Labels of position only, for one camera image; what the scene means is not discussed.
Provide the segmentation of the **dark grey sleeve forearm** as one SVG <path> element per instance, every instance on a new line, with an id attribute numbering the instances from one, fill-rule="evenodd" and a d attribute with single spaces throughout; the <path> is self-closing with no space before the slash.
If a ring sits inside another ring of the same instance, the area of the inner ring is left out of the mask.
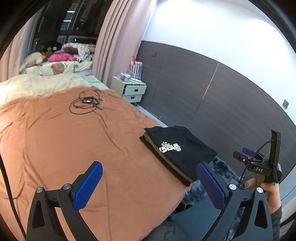
<path id="1" fill-rule="evenodd" d="M 282 217 L 282 206 L 270 216 L 273 227 L 273 241 L 278 241 L 280 238 L 280 220 Z"/>

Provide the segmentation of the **person's right hand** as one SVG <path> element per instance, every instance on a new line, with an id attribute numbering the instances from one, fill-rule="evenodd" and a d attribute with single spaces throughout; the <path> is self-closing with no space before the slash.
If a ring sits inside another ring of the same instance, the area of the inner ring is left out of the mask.
<path id="1" fill-rule="evenodd" d="M 267 204 L 270 214 L 274 214 L 281 208 L 281 199 L 280 199 L 280 189 L 278 183 L 265 183 L 262 182 L 260 185 L 257 181 L 257 178 L 251 178 L 245 182 L 246 188 L 255 189 L 256 187 L 261 187 L 267 195 Z"/>

